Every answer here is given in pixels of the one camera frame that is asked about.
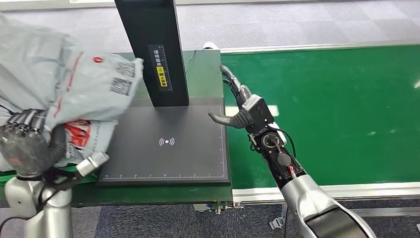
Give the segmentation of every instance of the plastic bag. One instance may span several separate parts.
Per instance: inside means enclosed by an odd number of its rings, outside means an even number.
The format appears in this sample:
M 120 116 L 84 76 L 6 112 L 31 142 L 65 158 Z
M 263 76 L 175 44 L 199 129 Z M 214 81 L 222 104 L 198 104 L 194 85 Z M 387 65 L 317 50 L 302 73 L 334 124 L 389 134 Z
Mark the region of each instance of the plastic bag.
M 70 36 L 7 20 L 0 13 L 0 105 L 46 109 L 46 131 L 65 123 L 66 158 L 106 151 L 118 117 L 143 79 L 142 59 L 84 49 Z M 0 125 L 9 117 L 0 108 Z M 0 155 L 0 171 L 10 170 Z

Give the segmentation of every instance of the green table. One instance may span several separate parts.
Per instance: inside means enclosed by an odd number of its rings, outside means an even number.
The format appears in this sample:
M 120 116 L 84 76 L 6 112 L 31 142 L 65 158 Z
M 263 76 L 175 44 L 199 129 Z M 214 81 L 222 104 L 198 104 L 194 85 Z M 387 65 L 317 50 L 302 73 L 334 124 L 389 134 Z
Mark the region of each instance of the green table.
M 222 50 L 221 61 L 264 97 L 297 158 L 337 199 L 420 194 L 420 46 Z M 218 51 L 185 52 L 190 96 L 220 96 Z M 139 97 L 147 97 L 144 87 Z M 224 88 L 226 111 L 235 109 Z M 74 206 L 281 202 L 245 130 L 228 129 L 232 186 L 74 188 Z

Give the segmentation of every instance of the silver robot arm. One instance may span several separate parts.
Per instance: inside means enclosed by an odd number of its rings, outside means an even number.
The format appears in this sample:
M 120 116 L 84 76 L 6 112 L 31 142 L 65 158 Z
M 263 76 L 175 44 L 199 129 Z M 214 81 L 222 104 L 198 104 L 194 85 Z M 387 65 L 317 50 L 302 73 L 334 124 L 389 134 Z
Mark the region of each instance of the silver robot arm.
M 75 173 L 55 168 L 65 155 L 66 136 L 59 125 L 47 143 L 42 136 L 45 116 L 43 110 L 24 110 L 0 127 L 0 153 L 17 173 L 6 183 L 5 195 L 18 215 L 6 219 L 0 232 L 5 222 L 16 218 L 28 220 L 25 238 L 73 238 L 71 188 L 109 157 L 95 153 L 78 164 Z
M 233 117 L 209 116 L 218 124 L 244 128 L 251 149 L 260 153 L 283 194 L 290 213 L 304 238 L 375 238 L 371 228 L 357 214 L 326 194 L 296 160 L 291 137 L 274 121 L 265 100 L 252 94 L 225 66 L 223 82 L 229 85 L 239 107 Z M 286 149 L 288 137 L 293 154 Z

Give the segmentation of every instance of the metal bracket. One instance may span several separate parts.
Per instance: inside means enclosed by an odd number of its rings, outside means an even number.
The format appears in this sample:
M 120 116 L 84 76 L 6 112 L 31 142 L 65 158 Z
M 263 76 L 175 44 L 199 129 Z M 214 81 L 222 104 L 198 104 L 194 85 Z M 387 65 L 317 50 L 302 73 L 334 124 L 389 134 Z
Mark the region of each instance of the metal bracket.
M 287 204 L 281 205 L 281 217 L 277 217 L 272 222 L 270 222 L 271 229 L 281 229 L 282 226 L 286 224 L 286 215 L 287 215 Z M 291 222 L 293 220 L 293 216 L 290 216 L 287 219 L 287 222 Z

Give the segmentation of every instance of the cable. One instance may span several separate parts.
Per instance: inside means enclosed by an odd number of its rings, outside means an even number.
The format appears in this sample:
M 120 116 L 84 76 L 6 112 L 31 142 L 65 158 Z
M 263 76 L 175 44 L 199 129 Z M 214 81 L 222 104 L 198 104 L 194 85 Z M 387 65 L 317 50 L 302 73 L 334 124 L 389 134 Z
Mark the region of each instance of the cable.
M 43 210 L 43 208 L 45 207 L 45 205 L 47 204 L 47 202 L 52 198 L 52 197 L 54 197 L 54 195 L 56 195 L 58 192 L 60 192 L 60 190 L 56 190 L 56 191 L 54 191 L 52 194 L 51 194 L 51 196 L 49 196 L 47 199 L 45 199 L 45 201 L 43 201 L 43 202 L 40 202 L 40 201 L 38 201 L 39 202 L 39 206 L 37 207 L 37 211 L 38 211 L 38 213 L 40 212 L 40 211 L 42 211 Z
M 3 227 L 6 224 L 6 222 L 8 222 L 10 220 L 13 220 L 13 219 L 20 219 L 20 220 L 25 220 L 25 221 L 29 220 L 29 218 L 24 218 L 24 217 L 9 217 L 9 218 L 6 218 L 6 220 L 4 220 L 0 225 L 0 237 L 1 237 L 1 231 L 3 230 Z
M 293 169 L 293 167 L 291 165 L 287 166 L 287 168 L 289 168 L 289 172 L 290 175 L 292 176 L 292 178 L 296 178 L 296 174 L 295 174 L 295 170 Z
M 12 110 L 10 110 L 9 108 L 7 108 L 7 107 L 3 106 L 2 104 L 0 104 L 0 108 L 4 108 L 4 109 L 6 109 L 6 111 L 7 111 L 10 115 L 14 115 L 14 114 L 16 114 L 15 112 L 13 112 L 13 111 L 12 111 Z
M 287 206 L 286 219 L 284 221 L 284 238 L 286 238 L 286 233 L 287 233 L 287 218 L 288 217 L 289 217 L 289 206 Z
M 195 51 L 194 51 L 193 55 L 192 55 L 192 56 L 191 56 L 191 58 L 190 58 L 190 61 L 188 61 L 188 64 L 187 64 L 187 71 L 185 71 L 185 75 L 187 75 L 188 70 L 190 69 L 190 63 L 191 63 L 191 61 L 193 60 L 193 58 L 196 56 L 196 53 L 197 53 L 197 50 L 195 50 Z
M 290 144 L 292 145 L 293 157 L 296 158 L 296 148 L 295 148 L 295 143 L 293 143 L 292 137 L 287 132 L 285 132 L 285 131 L 283 131 L 281 129 L 274 128 L 274 127 L 272 127 L 270 125 L 267 125 L 267 127 L 270 128 L 270 129 L 272 129 L 272 130 L 280 131 L 280 132 L 282 132 L 283 134 L 285 134 L 287 136 L 287 138 L 290 140 Z

